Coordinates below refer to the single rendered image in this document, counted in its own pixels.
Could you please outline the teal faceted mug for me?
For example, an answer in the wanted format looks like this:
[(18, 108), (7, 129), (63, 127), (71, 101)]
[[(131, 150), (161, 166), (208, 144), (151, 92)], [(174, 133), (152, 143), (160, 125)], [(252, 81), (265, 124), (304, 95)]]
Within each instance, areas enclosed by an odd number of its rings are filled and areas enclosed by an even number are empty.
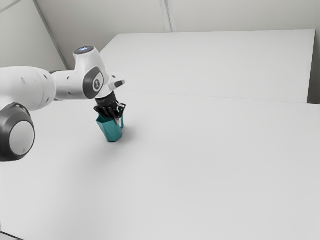
[(117, 142), (122, 137), (124, 120), (121, 118), (109, 118), (99, 115), (96, 122), (108, 142)]

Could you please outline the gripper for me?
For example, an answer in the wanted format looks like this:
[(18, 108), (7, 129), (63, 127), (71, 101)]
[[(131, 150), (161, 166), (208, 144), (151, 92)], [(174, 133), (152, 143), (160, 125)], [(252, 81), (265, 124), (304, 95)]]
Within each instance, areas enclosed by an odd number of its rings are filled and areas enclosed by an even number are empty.
[(116, 116), (115, 122), (118, 126), (123, 126), (123, 113), (126, 108), (126, 104), (117, 101), (114, 92), (103, 98), (96, 98), (96, 106), (94, 110), (101, 116)]

